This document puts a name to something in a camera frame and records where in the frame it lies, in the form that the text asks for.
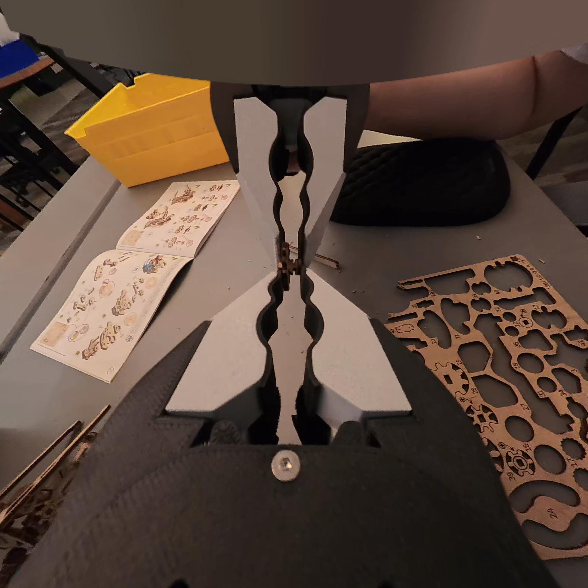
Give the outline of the person's right forearm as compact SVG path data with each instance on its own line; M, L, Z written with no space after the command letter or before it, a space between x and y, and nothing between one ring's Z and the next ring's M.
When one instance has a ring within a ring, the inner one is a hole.
M430 77L371 84L364 129L420 140L499 141L587 104L587 65L560 49Z

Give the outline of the open instruction booklet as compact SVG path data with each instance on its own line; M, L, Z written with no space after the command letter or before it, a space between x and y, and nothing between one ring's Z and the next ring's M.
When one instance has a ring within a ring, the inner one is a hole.
M235 179L170 184L113 250L85 268L30 349L111 383L239 189Z

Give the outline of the partly built wooden model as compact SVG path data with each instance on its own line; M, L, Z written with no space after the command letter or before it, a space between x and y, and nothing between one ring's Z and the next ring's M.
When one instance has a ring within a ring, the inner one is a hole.
M77 420L1 490L1 587L31 555L54 523L79 467L112 406L88 424Z

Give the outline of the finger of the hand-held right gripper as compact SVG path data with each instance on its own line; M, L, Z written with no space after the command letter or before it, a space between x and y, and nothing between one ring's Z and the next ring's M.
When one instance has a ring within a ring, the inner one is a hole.
M308 268L318 251L341 190L345 173L347 100L324 97L303 117L304 136L309 143L312 165L307 173L305 194L308 214L304 223L303 267Z
M270 173L270 154L278 136L276 113L257 97L233 101L240 190L271 261L281 260L274 204L277 183Z

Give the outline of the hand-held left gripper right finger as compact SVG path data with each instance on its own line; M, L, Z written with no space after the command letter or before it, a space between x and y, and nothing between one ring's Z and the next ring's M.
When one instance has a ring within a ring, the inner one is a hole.
M408 416L412 407L369 316L312 270L300 278L310 335L299 389L299 440L327 445L347 422Z

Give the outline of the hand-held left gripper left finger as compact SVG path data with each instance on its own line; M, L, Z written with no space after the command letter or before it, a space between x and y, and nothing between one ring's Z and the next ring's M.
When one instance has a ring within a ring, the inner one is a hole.
M165 408L203 421L191 445L277 445L281 397L269 340L281 302L281 279L269 273L211 320Z

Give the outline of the yellow plastic bin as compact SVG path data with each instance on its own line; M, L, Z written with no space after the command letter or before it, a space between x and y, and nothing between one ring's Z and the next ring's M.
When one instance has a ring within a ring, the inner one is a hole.
M116 85L65 133L126 187L229 161L209 81L137 76L132 86Z

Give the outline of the laser-cut plywood parts sheet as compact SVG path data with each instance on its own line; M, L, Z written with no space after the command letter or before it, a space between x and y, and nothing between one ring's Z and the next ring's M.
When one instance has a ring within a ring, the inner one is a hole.
M587 323L513 254L398 282L386 328L477 430L543 560L587 557Z

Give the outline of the black quilted cushion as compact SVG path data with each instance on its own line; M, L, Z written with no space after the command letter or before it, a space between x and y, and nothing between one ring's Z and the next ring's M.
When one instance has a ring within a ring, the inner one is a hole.
M495 142L442 138L358 149L330 216L349 226L464 226L495 217L511 195Z

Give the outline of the blue plastic bin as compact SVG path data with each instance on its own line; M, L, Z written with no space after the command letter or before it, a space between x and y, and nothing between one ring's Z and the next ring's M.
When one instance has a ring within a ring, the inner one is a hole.
M1 45L1 78L24 70L39 60L37 53L22 40Z

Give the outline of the wooden gear with axle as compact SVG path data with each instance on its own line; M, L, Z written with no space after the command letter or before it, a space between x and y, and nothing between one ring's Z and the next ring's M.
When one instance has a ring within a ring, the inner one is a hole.
M283 290L290 290L290 276L298 274L298 260L290 257L290 246L287 242L281 243L280 257L277 263L277 273L281 279Z

